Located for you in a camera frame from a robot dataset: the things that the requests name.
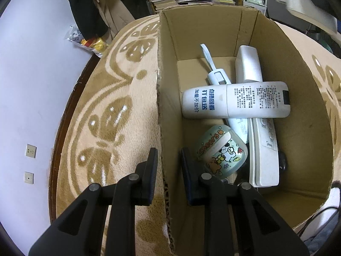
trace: beige blanket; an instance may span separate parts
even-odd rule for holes
[[[136,255],[170,255],[157,124],[158,28],[158,16],[136,20],[106,50],[77,104],[58,173],[57,216],[89,184],[116,183],[147,159],[150,147],[158,149],[153,204],[135,211]]]

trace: wall plate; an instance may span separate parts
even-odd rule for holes
[[[35,158],[35,153],[37,151],[37,147],[31,145],[31,144],[27,144],[26,145],[26,153],[25,155],[27,157],[31,157],[31,158]]]
[[[24,176],[23,176],[23,181],[27,184],[33,184],[34,176],[35,175],[33,173],[25,171]]]

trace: cable outlet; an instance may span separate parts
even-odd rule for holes
[[[31,144],[27,144],[26,146],[26,156],[27,157],[31,157],[31,158],[35,158],[35,153],[37,151],[37,147],[31,145]]]
[[[27,184],[33,184],[34,174],[31,172],[25,172],[23,176],[23,181]]]

